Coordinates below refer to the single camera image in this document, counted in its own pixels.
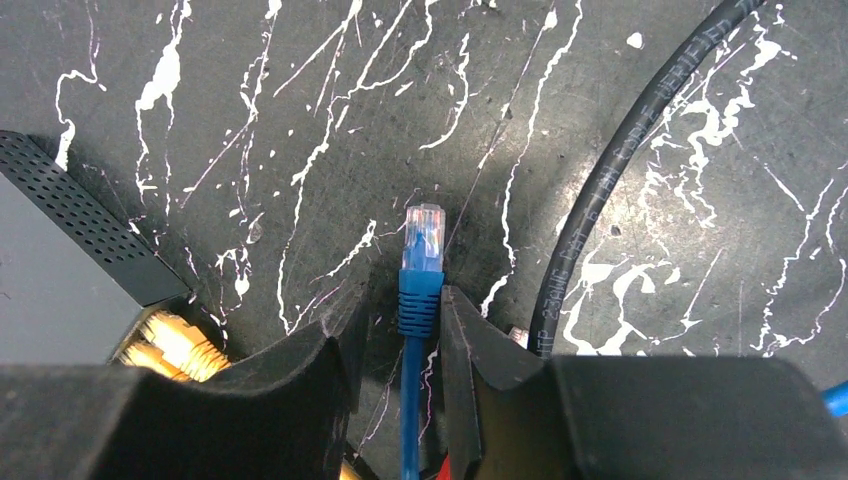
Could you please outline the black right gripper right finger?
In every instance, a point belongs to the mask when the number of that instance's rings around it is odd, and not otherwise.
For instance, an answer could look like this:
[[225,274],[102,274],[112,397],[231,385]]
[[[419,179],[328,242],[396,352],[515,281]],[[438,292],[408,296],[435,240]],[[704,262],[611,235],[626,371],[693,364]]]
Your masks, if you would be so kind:
[[455,479],[843,479],[847,443],[794,365],[756,357],[541,359],[441,294]]

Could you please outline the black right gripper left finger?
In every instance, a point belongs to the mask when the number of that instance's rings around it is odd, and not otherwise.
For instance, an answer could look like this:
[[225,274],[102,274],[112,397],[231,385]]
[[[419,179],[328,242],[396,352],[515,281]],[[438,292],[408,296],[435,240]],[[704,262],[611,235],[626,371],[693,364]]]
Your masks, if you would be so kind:
[[336,479],[356,410],[368,289],[209,380],[128,366],[5,366],[5,479]]

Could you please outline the black network switch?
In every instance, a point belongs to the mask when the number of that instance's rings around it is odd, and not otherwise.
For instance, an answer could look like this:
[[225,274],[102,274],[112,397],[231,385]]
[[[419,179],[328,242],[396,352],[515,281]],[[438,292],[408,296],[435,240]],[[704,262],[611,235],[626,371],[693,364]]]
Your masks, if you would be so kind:
[[1,134],[1,362],[97,365],[188,286],[28,136]]

